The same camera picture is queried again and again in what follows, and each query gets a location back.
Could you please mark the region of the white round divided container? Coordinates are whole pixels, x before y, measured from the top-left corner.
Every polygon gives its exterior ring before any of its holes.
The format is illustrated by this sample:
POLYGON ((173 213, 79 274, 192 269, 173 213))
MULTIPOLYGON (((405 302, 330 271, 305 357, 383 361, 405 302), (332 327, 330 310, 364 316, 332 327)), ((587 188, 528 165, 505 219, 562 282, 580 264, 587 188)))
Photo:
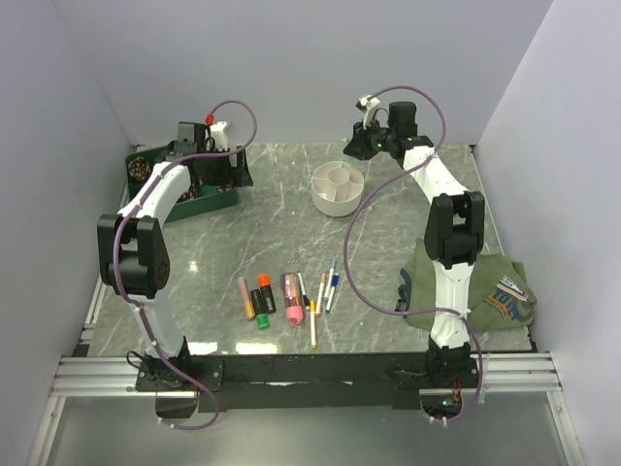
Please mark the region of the white round divided container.
POLYGON ((349 216, 358 208, 364 186, 362 173, 351 164, 327 162, 311 176, 312 202, 326 216, 349 216))

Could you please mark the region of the black orange highlighter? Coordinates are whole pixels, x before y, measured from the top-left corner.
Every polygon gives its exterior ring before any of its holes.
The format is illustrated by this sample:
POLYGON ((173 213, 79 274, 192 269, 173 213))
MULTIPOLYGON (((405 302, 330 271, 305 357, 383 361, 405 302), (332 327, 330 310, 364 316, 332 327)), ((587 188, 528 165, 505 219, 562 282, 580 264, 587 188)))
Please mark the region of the black orange highlighter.
POLYGON ((277 311, 277 306, 269 276, 267 274, 261 274, 257 277, 257 280, 267 313, 275 313, 277 311))

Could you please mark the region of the pink yellow highlighter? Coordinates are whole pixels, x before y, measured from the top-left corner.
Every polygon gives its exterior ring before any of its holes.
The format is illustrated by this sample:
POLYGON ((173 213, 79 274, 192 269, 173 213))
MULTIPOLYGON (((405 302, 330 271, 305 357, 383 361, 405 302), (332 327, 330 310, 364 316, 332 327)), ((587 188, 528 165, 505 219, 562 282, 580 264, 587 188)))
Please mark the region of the pink yellow highlighter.
POLYGON ((245 278, 238 277, 237 284, 238 284, 238 289, 240 291, 243 305, 244 305, 245 317, 248 320, 253 320, 255 319, 255 311, 253 309, 253 305, 252 305, 251 298, 250 298, 250 295, 247 289, 245 278))

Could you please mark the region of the black green highlighter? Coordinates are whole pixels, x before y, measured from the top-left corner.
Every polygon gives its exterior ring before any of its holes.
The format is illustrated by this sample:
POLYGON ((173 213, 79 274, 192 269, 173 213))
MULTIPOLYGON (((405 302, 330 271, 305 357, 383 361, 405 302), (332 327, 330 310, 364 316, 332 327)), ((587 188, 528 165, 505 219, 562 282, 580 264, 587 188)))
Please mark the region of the black green highlighter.
POLYGON ((251 304, 255 313, 255 321, 259 329, 263 330, 270 327, 266 305, 259 289, 250 292, 251 304))

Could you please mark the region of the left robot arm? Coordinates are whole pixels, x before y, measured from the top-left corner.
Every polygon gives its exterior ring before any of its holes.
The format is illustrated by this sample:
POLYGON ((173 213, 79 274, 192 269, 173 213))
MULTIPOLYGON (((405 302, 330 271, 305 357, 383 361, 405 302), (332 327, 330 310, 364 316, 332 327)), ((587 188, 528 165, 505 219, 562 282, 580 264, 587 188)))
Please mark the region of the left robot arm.
POLYGON ((173 390, 197 386, 187 340, 175 323, 166 287, 171 263, 162 226, 194 181, 246 187, 246 144, 209 142, 192 153, 180 141, 164 148, 131 201, 97 221, 101 280, 133 311, 146 340, 140 370, 173 390))

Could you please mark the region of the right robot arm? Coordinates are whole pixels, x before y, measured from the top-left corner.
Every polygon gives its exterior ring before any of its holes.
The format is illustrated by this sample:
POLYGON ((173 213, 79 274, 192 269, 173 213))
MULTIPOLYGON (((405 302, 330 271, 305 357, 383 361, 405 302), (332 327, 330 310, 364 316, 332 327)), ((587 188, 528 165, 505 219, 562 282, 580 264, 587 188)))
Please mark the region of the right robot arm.
POLYGON ((425 374, 433 385, 447 386, 476 370, 470 357, 469 290, 484 243, 484 196, 459 183, 431 140, 418 133, 414 103, 391 103, 385 127, 376 121, 378 98, 364 96, 356 107, 363 117, 353 125, 343 153, 359 160, 389 153, 430 202, 423 242, 435 273, 435 316, 425 374))

